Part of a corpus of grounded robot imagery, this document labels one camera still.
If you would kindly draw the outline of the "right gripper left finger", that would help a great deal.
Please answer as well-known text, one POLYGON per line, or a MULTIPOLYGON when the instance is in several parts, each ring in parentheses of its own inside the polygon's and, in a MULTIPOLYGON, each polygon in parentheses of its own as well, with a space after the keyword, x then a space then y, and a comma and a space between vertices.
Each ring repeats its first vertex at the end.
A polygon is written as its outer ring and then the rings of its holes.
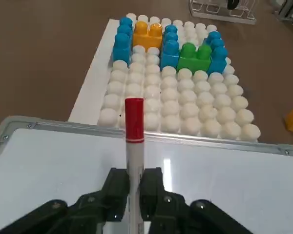
POLYGON ((129 194, 126 169, 111 168, 99 191, 71 206, 50 200, 0 230, 0 234, 101 234, 106 222, 121 222, 129 194))

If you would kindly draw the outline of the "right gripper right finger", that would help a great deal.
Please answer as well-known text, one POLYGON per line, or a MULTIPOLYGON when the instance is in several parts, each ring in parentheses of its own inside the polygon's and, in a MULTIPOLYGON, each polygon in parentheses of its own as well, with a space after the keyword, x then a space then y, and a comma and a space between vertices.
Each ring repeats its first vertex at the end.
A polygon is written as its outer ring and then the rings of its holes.
POLYGON ((159 167, 144 170, 139 189, 141 216, 150 222, 150 234, 250 233, 212 202, 199 199, 188 205, 182 195, 166 191, 159 167))

